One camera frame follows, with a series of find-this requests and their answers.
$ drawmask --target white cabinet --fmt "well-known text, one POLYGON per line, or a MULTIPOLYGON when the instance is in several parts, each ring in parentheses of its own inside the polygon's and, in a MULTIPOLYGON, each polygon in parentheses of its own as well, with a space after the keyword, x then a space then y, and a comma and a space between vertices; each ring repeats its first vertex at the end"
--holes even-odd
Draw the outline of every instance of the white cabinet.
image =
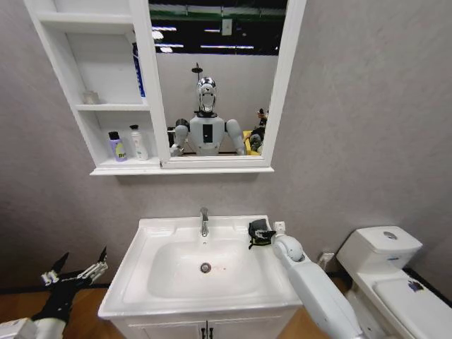
POLYGON ((284 328, 286 321, 283 316, 261 318, 226 319, 208 322, 208 330, 212 329, 212 339, 276 338, 284 328))
POLYGON ((112 322, 128 339, 276 339, 296 310, 296 307, 282 307, 113 318, 112 322))
POLYGON ((132 328, 138 335, 150 339, 201 339, 201 330, 206 330, 205 321, 193 323, 164 323, 132 328))

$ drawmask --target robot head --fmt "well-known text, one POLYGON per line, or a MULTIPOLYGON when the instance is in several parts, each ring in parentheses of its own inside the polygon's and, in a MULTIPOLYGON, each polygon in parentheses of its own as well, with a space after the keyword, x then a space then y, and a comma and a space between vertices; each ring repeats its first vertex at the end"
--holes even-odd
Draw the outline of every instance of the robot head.
POLYGON ((211 77, 204 77, 198 82, 197 88, 199 108, 202 112, 212 113, 217 97, 217 86, 211 77))

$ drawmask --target chrome faucet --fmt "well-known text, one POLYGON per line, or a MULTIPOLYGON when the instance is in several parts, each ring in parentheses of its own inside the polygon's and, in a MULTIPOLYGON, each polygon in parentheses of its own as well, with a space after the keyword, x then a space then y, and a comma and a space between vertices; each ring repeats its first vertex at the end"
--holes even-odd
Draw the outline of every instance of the chrome faucet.
POLYGON ((201 213, 201 215, 200 215, 200 218, 201 218, 201 236, 207 237, 208 234, 209 234, 209 229, 208 229, 209 217, 207 216, 207 208, 201 207, 200 213, 201 213))

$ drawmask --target wooden floor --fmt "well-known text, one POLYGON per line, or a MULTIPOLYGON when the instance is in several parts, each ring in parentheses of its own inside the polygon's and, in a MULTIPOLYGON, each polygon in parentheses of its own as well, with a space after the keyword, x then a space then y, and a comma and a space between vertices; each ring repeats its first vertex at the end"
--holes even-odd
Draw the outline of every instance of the wooden floor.
MULTIPOLYGON (((334 280, 344 292, 345 285, 341 280, 334 280)), ((64 330, 64 339, 123 338, 109 321, 97 317, 97 310, 107 289, 95 288, 82 290, 74 299, 69 324, 64 330)), ((0 295, 0 323, 4 321, 26 318, 36 314, 47 300, 47 292, 20 293, 0 295)), ((300 309, 287 324, 278 339, 324 339, 327 338, 309 318, 304 309, 300 309)))

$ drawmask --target white sink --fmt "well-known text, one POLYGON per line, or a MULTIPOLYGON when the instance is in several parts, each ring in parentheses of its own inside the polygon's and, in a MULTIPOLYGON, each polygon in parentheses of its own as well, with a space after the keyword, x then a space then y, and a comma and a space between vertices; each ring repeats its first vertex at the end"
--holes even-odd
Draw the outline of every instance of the white sink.
POLYGON ((265 215, 142 219, 99 316, 299 306, 270 246, 248 250, 248 225, 265 215), (207 263, 207 273, 201 265, 207 263))
POLYGON ((175 242, 158 249, 149 293, 184 299, 245 295, 258 288, 261 280, 258 261, 243 242, 175 242), (210 265, 208 273, 201 271, 203 263, 210 265))

